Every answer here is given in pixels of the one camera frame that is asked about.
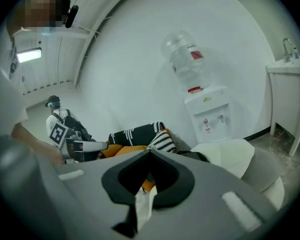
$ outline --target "person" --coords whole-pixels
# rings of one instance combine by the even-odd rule
[[[49,115],[49,117],[46,119],[45,122],[46,132],[48,136],[50,136],[57,122],[61,124],[64,123],[64,119],[66,116],[71,116],[79,122],[78,118],[75,116],[73,112],[71,112],[69,109],[61,108],[61,103],[58,96],[55,95],[50,96],[47,102],[45,103],[45,106],[48,107],[51,112],[51,115]]]
[[[14,36],[29,28],[49,31],[62,25],[69,8],[70,0],[21,0],[0,29],[0,136],[10,135],[34,152],[46,155],[56,165],[64,161],[60,150],[38,140],[22,125],[28,116],[22,97],[22,72]]]

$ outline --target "white t-shirt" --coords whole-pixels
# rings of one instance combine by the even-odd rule
[[[54,113],[56,113],[57,115],[59,115],[59,116],[62,118],[62,120],[64,120],[65,117],[68,115],[67,110],[64,109],[64,108],[56,109],[56,110],[54,111]],[[75,114],[72,113],[71,111],[70,111],[70,115],[71,115],[75,120],[79,121],[78,118],[75,116]],[[60,121],[59,121],[54,115],[52,115],[52,114],[49,115],[49,117],[46,119],[46,122],[45,122],[45,123],[46,123],[46,132],[47,132],[48,136],[50,136],[50,134],[51,134],[51,132],[52,132],[52,129],[55,127],[55,124],[56,124],[57,122],[60,123]]]
[[[15,124],[28,119],[16,52],[4,21],[0,28],[0,135],[10,135]]]

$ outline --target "black backpack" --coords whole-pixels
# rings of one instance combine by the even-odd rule
[[[67,115],[65,116],[64,119],[62,119],[57,113],[52,113],[52,115],[55,118],[57,118],[61,124],[74,130],[75,132],[80,132],[81,138],[83,141],[95,142],[95,140],[93,138],[91,138],[92,136],[88,133],[87,129],[84,128],[84,126],[79,121],[77,121],[76,119],[74,119],[71,116],[69,109],[66,109],[66,113],[67,113]]]

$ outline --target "black baseboard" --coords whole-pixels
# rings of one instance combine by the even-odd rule
[[[259,137],[261,137],[262,135],[265,135],[265,134],[267,134],[267,133],[269,133],[270,132],[270,126],[268,127],[268,128],[265,128],[264,130],[261,130],[261,131],[259,131],[259,132],[256,132],[255,134],[252,134],[252,135],[250,135],[250,136],[248,136],[248,137],[245,137],[244,139],[247,141],[247,142],[250,142],[250,141],[253,141],[253,140],[255,140],[256,138],[259,138]]]

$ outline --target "plastic water bottle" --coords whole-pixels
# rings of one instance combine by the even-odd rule
[[[195,40],[185,31],[170,33],[161,44],[162,54],[170,60],[181,89],[192,93],[212,83],[211,73]]]

